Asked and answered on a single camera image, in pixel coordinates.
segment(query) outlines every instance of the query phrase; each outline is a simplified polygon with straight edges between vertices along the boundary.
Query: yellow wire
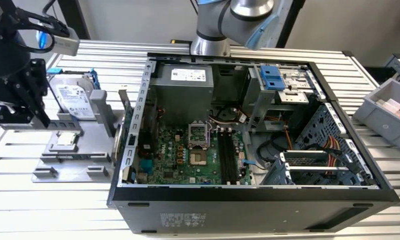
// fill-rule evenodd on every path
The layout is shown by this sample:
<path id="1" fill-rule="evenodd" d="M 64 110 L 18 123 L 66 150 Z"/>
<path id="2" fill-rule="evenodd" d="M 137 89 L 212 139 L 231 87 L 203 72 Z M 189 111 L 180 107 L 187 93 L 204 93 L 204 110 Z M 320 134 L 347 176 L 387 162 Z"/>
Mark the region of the yellow wire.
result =
<path id="1" fill-rule="evenodd" d="M 291 142 L 289 133 L 288 133 L 287 128 L 284 129 L 284 133 L 285 133 L 285 138 L 287 138 L 288 149 L 292 150 L 292 142 Z"/>

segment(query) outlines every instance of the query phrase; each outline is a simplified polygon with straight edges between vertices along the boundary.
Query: white label sticker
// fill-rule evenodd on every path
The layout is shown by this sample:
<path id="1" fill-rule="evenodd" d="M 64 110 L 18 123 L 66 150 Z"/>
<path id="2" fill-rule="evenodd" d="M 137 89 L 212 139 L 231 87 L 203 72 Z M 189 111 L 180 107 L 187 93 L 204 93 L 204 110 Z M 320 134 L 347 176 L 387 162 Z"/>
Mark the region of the white label sticker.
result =
<path id="1" fill-rule="evenodd" d="M 245 121 L 247 121 L 247 115 L 244 115 L 243 113 L 241 113 L 241 116 L 240 116 L 240 118 L 239 118 L 239 121 L 240 121 L 240 123 L 245 123 Z"/>
<path id="2" fill-rule="evenodd" d="M 76 118 L 94 118 L 85 90 L 76 85 L 56 85 L 57 96 L 68 109 L 68 113 Z"/>
<path id="3" fill-rule="evenodd" d="M 73 156 L 70 155 L 57 155 L 58 159 L 73 159 Z"/>
<path id="4" fill-rule="evenodd" d="M 160 213 L 163 227 L 204 227 L 205 213 Z"/>
<path id="5" fill-rule="evenodd" d="M 172 69 L 171 80 L 205 82 L 207 70 L 175 68 Z"/>

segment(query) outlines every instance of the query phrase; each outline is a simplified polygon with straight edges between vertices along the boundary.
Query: blue connector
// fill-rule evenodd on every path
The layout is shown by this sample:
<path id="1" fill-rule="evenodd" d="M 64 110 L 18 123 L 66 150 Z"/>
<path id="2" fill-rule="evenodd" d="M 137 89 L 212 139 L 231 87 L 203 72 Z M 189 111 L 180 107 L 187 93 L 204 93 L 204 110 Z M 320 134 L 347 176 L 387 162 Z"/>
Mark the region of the blue connector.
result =
<path id="1" fill-rule="evenodd" d="M 61 74 L 62 72 L 64 72 L 62 69 L 58 67 L 53 67 L 49 70 L 46 70 L 48 74 Z"/>
<path id="2" fill-rule="evenodd" d="M 255 164 L 256 164 L 255 161 L 249 161 L 249 160 L 247 160 L 247 159 L 243 159 L 241 162 L 243 162 L 244 164 L 249 164 L 249 165 L 255 165 Z"/>
<path id="3" fill-rule="evenodd" d="M 265 81 L 267 90 L 281 91 L 287 88 L 279 68 L 276 66 L 260 66 L 260 76 Z"/>

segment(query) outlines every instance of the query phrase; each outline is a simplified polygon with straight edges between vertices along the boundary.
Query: metal workbench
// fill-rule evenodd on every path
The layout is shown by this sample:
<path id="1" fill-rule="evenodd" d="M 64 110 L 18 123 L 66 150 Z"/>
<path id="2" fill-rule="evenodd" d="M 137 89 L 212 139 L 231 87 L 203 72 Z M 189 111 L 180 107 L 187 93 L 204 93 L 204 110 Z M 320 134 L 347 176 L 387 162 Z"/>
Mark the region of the metal workbench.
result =
<path id="1" fill-rule="evenodd" d="M 188 54 L 185 44 L 137 44 L 82 41 L 77 56 L 54 55 L 49 67 L 86 71 L 94 68 L 101 88 L 108 91 L 108 104 L 122 109 L 118 89 L 126 89 L 136 101 L 148 52 Z M 340 51 L 263 49 L 251 51 L 232 46 L 231 54 L 240 58 L 312 61 L 352 115 L 363 96 L 377 86 L 353 57 Z M 46 113 L 58 108 L 45 98 Z M 353 121 L 368 150 L 400 196 L 400 148 L 393 147 L 365 126 Z M 48 239 L 130 238 L 132 232 L 114 209 L 106 208 L 108 183 L 32 183 L 32 171 L 49 140 L 49 132 L 0 130 L 0 237 Z M 335 234 L 315 233 L 309 238 L 325 240 L 400 239 L 400 204 L 368 217 Z M 153 235 L 172 239 L 303 239 L 307 235 Z"/>

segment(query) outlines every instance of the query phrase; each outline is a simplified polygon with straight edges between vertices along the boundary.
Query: blue plastic latch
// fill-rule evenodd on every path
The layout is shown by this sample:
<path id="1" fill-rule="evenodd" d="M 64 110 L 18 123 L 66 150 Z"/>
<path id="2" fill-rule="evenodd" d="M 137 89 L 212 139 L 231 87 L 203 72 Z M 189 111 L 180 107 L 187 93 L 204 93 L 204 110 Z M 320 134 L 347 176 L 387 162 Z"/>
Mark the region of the blue plastic latch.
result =
<path id="1" fill-rule="evenodd" d="M 49 70 L 46 70 L 48 74 L 61 74 L 62 73 L 62 69 L 58 67 L 53 67 Z"/>
<path id="2" fill-rule="evenodd" d="M 153 160 L 152 159 L 140 160 L 140 168 L 144 173 L 148 173 L 149 175 L 153 174 Z"/>
<path id="3" fill-rule="evenodd" d="M 265 81 L 267 90 L 281 91 L 287 88 L 276 66 L 260 66 L 260 76 Z"/>
<path id="4" fill-rule="evenodd" d="M 94 71 L 94 68 L 90 69 L 89 73 L 90 73 L 92 78 L 93 78 L 94 89 L 100 90 L 101 85 L 100 85 L 98 73 Z"/>

